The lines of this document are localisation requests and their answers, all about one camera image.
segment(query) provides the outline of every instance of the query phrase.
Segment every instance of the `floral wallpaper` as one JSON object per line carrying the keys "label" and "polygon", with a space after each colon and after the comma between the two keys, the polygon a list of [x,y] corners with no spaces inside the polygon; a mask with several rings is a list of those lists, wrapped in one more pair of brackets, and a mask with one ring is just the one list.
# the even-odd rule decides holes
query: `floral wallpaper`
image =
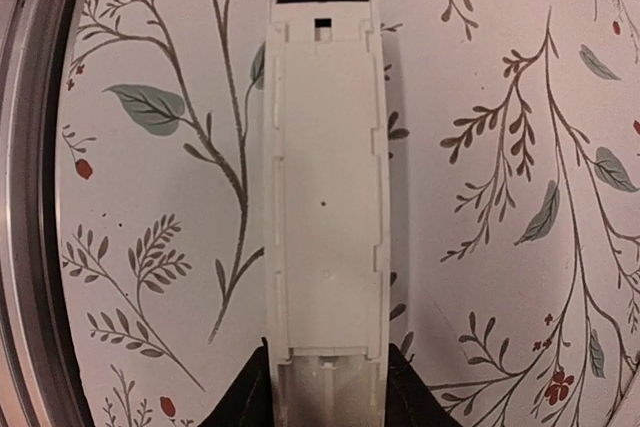
{"label": "floral wallpaper", "polygon": [[[58,222],[96,424],[198,425],[265,334],[267,2],[78,1]],[[607,425],[640,365],[640,0],[378,2],[392,341],[462,425]]]}

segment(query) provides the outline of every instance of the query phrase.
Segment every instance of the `metal rim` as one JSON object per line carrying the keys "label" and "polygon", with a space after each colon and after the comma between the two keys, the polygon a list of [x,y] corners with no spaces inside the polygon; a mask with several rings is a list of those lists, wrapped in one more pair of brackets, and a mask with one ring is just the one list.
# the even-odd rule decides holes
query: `metal rim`
{"label": "metal rim", "polygon": [[75,0],[0,0],[0,378],[12,380],[0,386],[0,425],[11,427],[93,424],[55,219],[57,105],[74,8]]}

